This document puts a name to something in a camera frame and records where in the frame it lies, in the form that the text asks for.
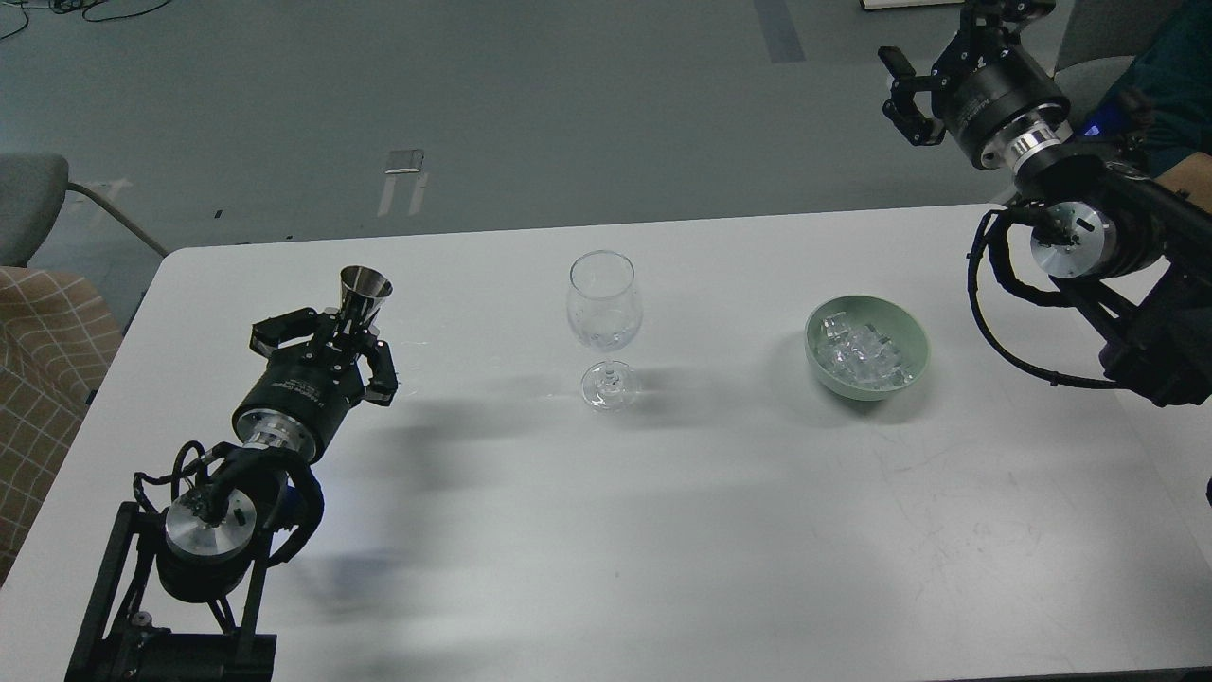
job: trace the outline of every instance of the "gray chair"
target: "gray chair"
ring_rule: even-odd
[[[1069,120],[1082,122],[1183,0],[1077,0],[1057,52]]]
[[[68,179],[63,156],[0,154],[0,264],[24,267],[29,262],[55,227],[68,189],[96,201],[160,256],[168,254],[108,199]]]

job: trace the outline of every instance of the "white table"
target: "white table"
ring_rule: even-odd
[[[1212,664],[1196,520],[1119,399],[1050,389],[979,338],[964,253],[984,210],[177,252],[0,589],[0,677],[62,676],[130,474],[166,472],[187,440],[231,440],[264,367],[250,323],[336,304],[351,263],[395,285],[378,326],[402,386],[391,408],[350,413],[315,468],[320,531],[269,573],[258,630],[279,635],[275,680]],[[598,359],[564,313],[568,264],[599,247],[633,258],[645,296],[618,359],[647,392],[617,415],[577,396]],[[985,291],[1007,345],[1097,369],[1071,313]],[[806,371],[804,320],[852,292],[901,303],[932,339],[927,374],[886,403],[835,399]],[[215,631],[205,608],[158,594],[145,608]]]

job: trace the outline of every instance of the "person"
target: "person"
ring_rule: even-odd
[[[1098,110],[1125,92],[1139,93],[1151,105],[1144,170],[1212,212],[1212,0],[1183,2],[1111,85]]]

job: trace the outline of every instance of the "white tape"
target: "white tape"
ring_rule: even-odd
[[[417,176],[417,184],[412,187],[412,200],[408,201],[410,216],[415,216],[421,212],[421,201],[425,197],[427,187],[429,187],[429,173],[423,172]]]
[[[391,211],[391,199],[395,196],[395,176],[387,176],[387,182],[383,183],[383,196],[379,197],[379,212],[378,217],[383,217]]]

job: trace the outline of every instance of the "teal shirt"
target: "teal shirt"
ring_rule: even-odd
[[[1140,90],[1153,104],[1145,131],[1149,174],[1195,151],[1212,153],[1212,0],[1187,0],[1108,91]]]

